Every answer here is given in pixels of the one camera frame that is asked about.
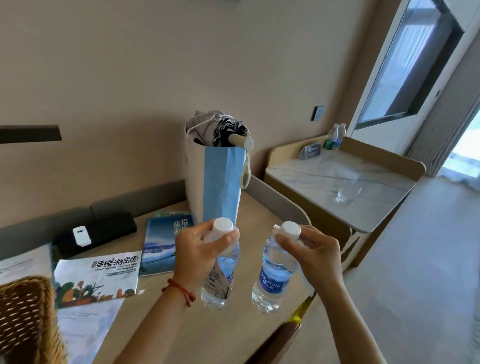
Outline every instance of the umbrella handle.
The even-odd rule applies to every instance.
[[[230,134],[228,136],[228,141],[230,142],[230,144],[234,146],[239,146],[240,148],[243,148],[248,152],[250,152],[255,146],[255,142],[252,138],[248,136],[241,136],[238,134]]]

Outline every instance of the left hand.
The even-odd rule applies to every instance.
[[[240,232],[235,229],[214,242],[204,243],[201,238],[213,228],[214,221],[184,229],[175,240],[173,280],[189,292],[201,287],[222,251],[239,240]]]

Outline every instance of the glass cup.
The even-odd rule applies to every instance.
[[[345,180],[338,190],[336,200],[338,202],[352,202],[360,195],[361,187],[357,181]]]

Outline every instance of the hand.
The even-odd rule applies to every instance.
[[[213,228],[214,221],[184,229],[175,240],[173,280],[189,292],[196,292],[201,287],[220,253],[239,240],[240,232],[235,229],[214,242],[202,242],[200,239]]]
[[[282,235],[275,236],[278,245],[298,260],[305,278],[321,299],[344,289],[338,240],[313,226],[302,226],[300,239],[305,245]]]

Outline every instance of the black case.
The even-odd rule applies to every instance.
[[[57,247],[61,259],[69,259],[74,255],[86,252],[122,236],[137,232],[137,225],[130,212],[102,218],[86,225],[88,235],[92,243],[81,247],[77,245],[73,231],[59,235],[53,241]]]

